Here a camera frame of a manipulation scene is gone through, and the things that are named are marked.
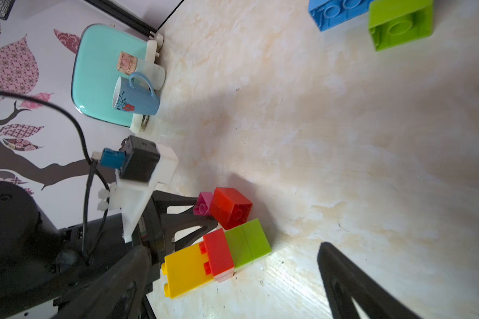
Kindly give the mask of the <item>blue long lego brick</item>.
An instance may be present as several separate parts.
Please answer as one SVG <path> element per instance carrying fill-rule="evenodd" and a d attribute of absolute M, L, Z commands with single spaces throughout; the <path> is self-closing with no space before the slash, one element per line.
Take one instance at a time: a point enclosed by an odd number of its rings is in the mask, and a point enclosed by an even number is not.
<path fill-rule="evenodd" d="M 323 32 L 367 13 L 373 0 L 309 0 L 308 12 Z"/>

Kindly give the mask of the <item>red small lego brick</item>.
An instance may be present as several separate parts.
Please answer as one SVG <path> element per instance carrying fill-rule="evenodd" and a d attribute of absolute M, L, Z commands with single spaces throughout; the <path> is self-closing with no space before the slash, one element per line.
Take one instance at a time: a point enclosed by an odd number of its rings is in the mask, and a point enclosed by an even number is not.
<path fill-rule="evenodd" d="M 203 236 L 199 249 L 202 255 L 208 257 L 208 261 L 204 263 L 206 275 L 212 275 L 219 283 L 232 278 L 235 264 L 223 229 Z"/>

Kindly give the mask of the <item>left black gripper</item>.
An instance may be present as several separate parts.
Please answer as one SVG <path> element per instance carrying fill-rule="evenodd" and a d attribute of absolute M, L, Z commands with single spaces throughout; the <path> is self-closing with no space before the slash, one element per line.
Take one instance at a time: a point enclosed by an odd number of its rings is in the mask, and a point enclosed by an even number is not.
<path fill-rule="evenodd" d="M 166 253 L 174 253 L 193 245 L 198 239 L 218 227 L 210 216 L 193 213 L 164 214 L 170 206 L 194 206 L 198 198 L 185 197 L 156 190 L 149 197 L 147 205 L 133 235 L 133 244 L 142 244 L 150 251 L 151 266 L 146 280 L 145 293 L 153 291 L 153 282 L 161 274 L 161 264 Z M 176 240 L 177 232 L 198 227 L 193 232 Z"/>

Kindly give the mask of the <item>magenta lego brick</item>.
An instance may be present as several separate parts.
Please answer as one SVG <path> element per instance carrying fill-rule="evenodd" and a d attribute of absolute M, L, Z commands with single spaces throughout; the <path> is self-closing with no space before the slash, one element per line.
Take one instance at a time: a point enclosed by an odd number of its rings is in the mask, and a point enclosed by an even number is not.
<path fill-rule="evenodd" d="M 213 196 L 214 194 L 212 192 L 201 192 L 198 196 L 195 206 L 193 207 L 194 215 L 210 216 L 210 207 Z"/>

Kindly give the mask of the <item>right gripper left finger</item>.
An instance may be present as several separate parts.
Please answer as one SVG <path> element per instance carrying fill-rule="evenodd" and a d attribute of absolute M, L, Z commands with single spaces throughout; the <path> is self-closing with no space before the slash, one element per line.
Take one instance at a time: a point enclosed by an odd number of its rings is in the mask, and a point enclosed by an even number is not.
<path fill-rule="evenodd" d="M 135 247 L 55 318 L 138 318 L 150 268 L 150 253 Z"/>

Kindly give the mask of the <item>lime green small lego brick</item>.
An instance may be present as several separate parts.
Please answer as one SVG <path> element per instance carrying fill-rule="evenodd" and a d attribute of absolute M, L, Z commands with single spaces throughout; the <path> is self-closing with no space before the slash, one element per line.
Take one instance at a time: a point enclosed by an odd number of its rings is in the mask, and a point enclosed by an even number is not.
<path fill-rule="evenodd" d="M 235 272 L 252 264 L 254 258 L 242 227 L 237 226 L 233 229 L 227 230 L 225 236 L 234 262 Z"/>

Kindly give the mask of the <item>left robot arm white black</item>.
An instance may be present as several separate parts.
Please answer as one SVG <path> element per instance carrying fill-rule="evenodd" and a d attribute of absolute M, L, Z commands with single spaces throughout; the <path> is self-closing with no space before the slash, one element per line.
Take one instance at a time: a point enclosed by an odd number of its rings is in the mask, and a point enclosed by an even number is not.
<path fill-rule="evenodd" d="M 195 203 L 153 192 L 142 213 L 146 239 L 135 231 L 126 243 L 119 214 L 57 229 L 25 190 L 0 182 L 0 318 L 48 300 L 136 310 L 159 279 L 162 258 L 216 228 L 215 219 L 193 215 Z"/>

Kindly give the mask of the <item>yellow lego brick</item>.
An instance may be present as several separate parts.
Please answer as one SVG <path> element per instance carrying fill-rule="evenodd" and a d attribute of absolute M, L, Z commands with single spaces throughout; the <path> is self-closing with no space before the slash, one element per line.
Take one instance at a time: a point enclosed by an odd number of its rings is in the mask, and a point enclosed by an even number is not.
<path fill-rule="evenodd" d="M 170 299 L 181 297 L 214 280 L 203 242 L 166 256 L 161 271 L 167 279 L 164 294 Z"/>

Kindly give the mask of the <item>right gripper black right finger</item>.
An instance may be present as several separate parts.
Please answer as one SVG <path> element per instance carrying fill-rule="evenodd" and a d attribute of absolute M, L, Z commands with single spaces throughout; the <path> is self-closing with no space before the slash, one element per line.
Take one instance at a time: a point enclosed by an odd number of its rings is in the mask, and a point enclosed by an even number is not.
<path fill-rule="evenodd" d="M 418 318 L 331 243 L 320 245 L 317 264 L 334 318 L 359 318 L 355 303 L 369 318 Z"/>

